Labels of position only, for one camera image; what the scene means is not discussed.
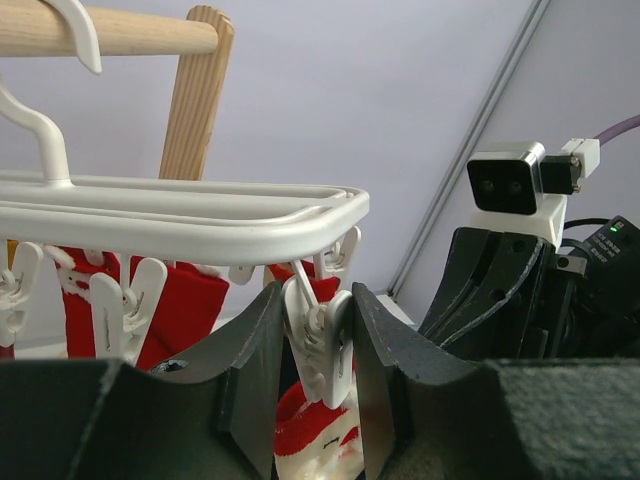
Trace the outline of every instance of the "camera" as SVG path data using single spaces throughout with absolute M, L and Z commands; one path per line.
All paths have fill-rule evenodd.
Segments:
M 495 143 L 467 163 L 471 190 L 480 210 L 534 215 L 543 197 L 538 142 Z

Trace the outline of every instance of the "camera lens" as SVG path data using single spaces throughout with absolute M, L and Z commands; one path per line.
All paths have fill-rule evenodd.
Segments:
M 522 185 L 520 182 L 511 182 L 509 184 L 509 193 L 511 195 L 519 195 L 522 193 Z
M 495 187 L 493 186 L 493 183 L 490 180 L 485 180 L 482 182 L 482 191 L 484 193 L 491 193 L 493 192 L 494 189 Z

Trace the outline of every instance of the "white wall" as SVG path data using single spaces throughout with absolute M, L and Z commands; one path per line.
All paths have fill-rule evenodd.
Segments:
M 179 17 L 192 6 L 87 3 Z M 368 190 L 352 277 L 386 288 L 530 0 L 217 3 L 236 39 L 206 179 Z M 3 59 L 2 72 L 61 126 L 73 173 L 156 177 L 176 62 L 108 58 L 95 78 L 75 59 Z M 31 135 L 1 118 L 0 158 L 39 168 Z M 45 273 L 29 337 L 62 332 Z M 234 288 L 227 310 L 258 288 Z
M 481 144 L 536 140 L 555 153 L 640 113 L 640 2 L 551 2 L 485 130 Z M 640 222 L 640 131 L 602 149 L 600 168 L 569 200 L 567 218 L 622 214 Z M 473 198 L 466 173 L 415 263 L 398 304 L 420 323 L 438 288 L 453 231 L 467 223 Z M 583 239 L 585 229 L 568 236 Z

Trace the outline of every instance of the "plastic clothespin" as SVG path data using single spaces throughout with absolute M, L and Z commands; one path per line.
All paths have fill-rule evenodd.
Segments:
M 229 280 L 236 285 L 246 285 L 253 277 L 255 270 L 255 266 L 230 267 Z
M 353 341 L 345 328 L 351 292 L 342 290 L 321 306 L 300 261 L 292 267 L 295 275 L 283 287 L 285 329 L 300 383 L 307 400 L 335 409 L 351 388 Z
M 138 264 L 131 287 L 109 275 L 89 280 L 96 357 L 120 357 L 135 365 L 167 280 L 167 266 L 155 258 Z
M 39 245 L 22 242 L 18 245 L 9 270 L 2 268 L 0 285 L 0 346 L 9 347 L 24 333 L 29 317 L 31 295 L 40 273 L 44 253 Z
M 358 227 L 349 230 L 342 242 L 336 242 L 332 248 L 313 257 L 313 267 L 317 278 L 338 277 L 344 282 L 349 272 L 353 256 L 360 244 L 362 232 Z

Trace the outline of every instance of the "red and white sock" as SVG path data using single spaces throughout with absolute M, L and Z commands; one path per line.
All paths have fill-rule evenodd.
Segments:
M 116 256 L 103 253 L 102 265 L 91 264 L 78 248 L 46 246 L 62 288 L 69 358 L 95 357 L 89 279 L 106 273 L 119 281 Z M 131 258 L 131 276 L 142 260 Z M 167 281 L 151 321 L 137 366 L 148 370 L 206 337 L 222 309 L 229 283 L 212 267 L 177 262 L 167 267 Z
M 340 279 L 316 279 L 313 263 L 302 266 L 320 303 L 328 303 Z M 270 265 L 276 280 L 286 282 L 288 265 Z M 301 383 L 293 385 L 278 402 L 274 454 L 278 476 L 288 479 L 354 480 L 364 469 L 358 398 L 353 375 L 349 395 L 335 410 L 323 402 L 308 402 Z

